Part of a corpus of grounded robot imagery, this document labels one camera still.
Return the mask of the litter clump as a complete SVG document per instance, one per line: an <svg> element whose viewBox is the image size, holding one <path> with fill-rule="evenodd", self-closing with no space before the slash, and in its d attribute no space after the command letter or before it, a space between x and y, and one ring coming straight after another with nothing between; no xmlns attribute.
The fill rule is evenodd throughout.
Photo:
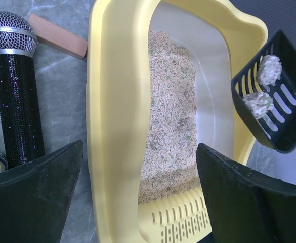
<svg viewBox="0 0 296 243"><path fill-rule="evenodd" d="M256 120L263 118L274 108L273 98L263 91L246 94L242 99Z"/></svg>
<svg viewBox="0 0 296 243"><path fill-rule="evenodd" d="M274 85L280 80L282 74L282 63L275 55L263 56L256 73L256 81L260 85Z"/></svg>

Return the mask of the yellow litter box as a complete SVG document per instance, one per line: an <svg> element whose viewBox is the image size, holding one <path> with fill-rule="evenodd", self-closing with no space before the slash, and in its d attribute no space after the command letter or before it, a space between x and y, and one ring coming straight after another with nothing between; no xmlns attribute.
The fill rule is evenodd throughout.
<svg viewBox="0 0 296 243"><path fill-rule="evenodd" d="M138 203L150 113L148 30L159 1L96 1L86 87L88 164L100 242L211 236L201 187Z"/></svg>

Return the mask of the wooden block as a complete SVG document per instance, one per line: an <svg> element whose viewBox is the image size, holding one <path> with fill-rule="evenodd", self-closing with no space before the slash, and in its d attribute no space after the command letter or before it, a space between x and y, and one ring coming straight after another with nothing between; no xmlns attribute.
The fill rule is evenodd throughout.
<svg viewBox="0 0 296 243"><path fill-rule="evenodd" d="M28 19L37 40L77 59L86 56L87 40L31 13Z"/></svg>

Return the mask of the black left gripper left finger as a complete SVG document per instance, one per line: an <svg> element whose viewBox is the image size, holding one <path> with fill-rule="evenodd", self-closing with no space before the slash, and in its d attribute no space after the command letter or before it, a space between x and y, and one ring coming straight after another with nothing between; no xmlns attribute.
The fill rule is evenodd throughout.
<svg viewBox="0 0 296 243"><path fill-rule="evenodd" d="M59 242L78 181L83 142L0 173L0 242Z"/></svg>

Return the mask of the black glitter microphone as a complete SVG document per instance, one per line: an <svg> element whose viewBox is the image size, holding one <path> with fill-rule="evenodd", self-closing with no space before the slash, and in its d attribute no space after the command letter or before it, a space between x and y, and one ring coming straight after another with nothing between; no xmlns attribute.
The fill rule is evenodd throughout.
<svg viewBox="0 0 296 243"><path fill-rule="evenodd" d="M45 154L33 61L36 44L26 19L0 11L0 117L9 168Z"/></svg>

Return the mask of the cat litter pellets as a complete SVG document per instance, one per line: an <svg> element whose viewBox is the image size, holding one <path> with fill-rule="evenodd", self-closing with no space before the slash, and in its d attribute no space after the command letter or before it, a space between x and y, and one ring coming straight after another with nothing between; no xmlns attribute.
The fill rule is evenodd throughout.
<svg viewBox="0 0 296 243"><path fill-rule="evenodd" d="M140 204L180 194L197 177L195 80L189 51L162 31L149 31L150 119Z"/></svg>

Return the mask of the grey trash bin with bag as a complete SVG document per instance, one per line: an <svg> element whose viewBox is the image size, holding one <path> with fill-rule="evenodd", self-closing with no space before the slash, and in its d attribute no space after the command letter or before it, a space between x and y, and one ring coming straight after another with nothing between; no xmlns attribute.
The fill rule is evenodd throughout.
<svg viewBox="0 0 296 243"><path fill-rule="evenodd" d="M236 0L232 4L239 10L263 20L269 37L282 29L296 49L296 0Z"/></svg>

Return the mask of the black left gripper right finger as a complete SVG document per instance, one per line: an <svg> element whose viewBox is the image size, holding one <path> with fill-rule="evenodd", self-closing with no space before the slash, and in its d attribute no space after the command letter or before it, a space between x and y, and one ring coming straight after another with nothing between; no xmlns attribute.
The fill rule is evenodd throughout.
<svg viewBox="0 0 296 243"><path fill-rule="evenodd" d="M296 242L296 185L203 143L196 162L214 242Z"/></svg>

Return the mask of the upper litter clump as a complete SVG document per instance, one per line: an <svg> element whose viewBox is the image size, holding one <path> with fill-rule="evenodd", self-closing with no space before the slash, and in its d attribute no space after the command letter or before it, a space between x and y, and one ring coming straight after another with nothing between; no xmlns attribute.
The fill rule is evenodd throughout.
<svg viewBox="0 0 296 243"><path fill-rule="evenodd" d="M260 85L274 85L280 80L282 74L282 63L275 55L263 56L256 73L256 81Z"/></svg>

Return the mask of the lower litter clump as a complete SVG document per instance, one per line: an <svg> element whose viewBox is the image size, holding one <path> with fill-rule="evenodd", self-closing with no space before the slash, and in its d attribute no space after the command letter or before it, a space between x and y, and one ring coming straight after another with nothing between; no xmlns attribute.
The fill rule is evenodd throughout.
<svg viewBox="0 0 296 243"><path fill-rule="evenodd" d="M242 99L256 120L263 118L274 108L273 98L263 91L246 94Z"/></svg>

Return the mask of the black slotted litter scoop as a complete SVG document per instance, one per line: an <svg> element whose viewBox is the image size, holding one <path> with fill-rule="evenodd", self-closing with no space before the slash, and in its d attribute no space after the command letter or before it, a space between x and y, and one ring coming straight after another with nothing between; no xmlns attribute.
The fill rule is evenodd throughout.
<svg viewBox="0 0 296 243"><path fill-rule="evenodd" d="M270 54L282 63L281 79L272 85L260 85L256 72L263 58ZM256 119L243 98L260 91L273 99L273 109L264 118ZM280 153L290 153L296 148L296 50L282 30L231 80L231 93L238 115L262 145Z"/></svg>

